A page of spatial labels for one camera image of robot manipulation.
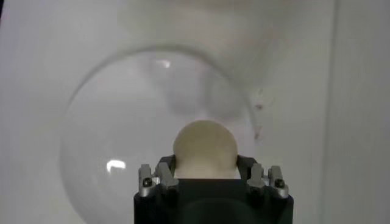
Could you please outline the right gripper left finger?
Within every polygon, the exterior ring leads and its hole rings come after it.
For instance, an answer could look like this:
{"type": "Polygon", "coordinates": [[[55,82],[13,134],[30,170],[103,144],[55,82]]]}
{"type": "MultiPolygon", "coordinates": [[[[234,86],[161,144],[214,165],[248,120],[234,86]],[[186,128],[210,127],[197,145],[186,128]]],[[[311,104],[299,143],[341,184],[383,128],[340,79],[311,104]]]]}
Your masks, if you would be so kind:
{"type": "Polygon", "coordinates": [[[163,194],[179,191],[179,180],[174,177],[176,156],[162,157],[152,172],[150,165],[142,164],[138,169],[138,195],[152,197],[159,189],[163,194]]]}

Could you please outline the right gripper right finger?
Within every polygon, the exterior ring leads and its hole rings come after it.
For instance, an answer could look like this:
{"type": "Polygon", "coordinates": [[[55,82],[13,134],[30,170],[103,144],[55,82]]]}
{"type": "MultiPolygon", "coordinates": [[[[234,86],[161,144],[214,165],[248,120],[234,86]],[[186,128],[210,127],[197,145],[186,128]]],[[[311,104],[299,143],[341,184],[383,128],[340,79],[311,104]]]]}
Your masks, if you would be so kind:
{"type": "Polygon", "coordinates": [[[289,187],[283,179],[280,166],[272,166],[265,173],[261,163],[242,155],[237,156],[236,166],[250,194],[263,196],[268,192],[273,198],[289,197],[289,187]]]}

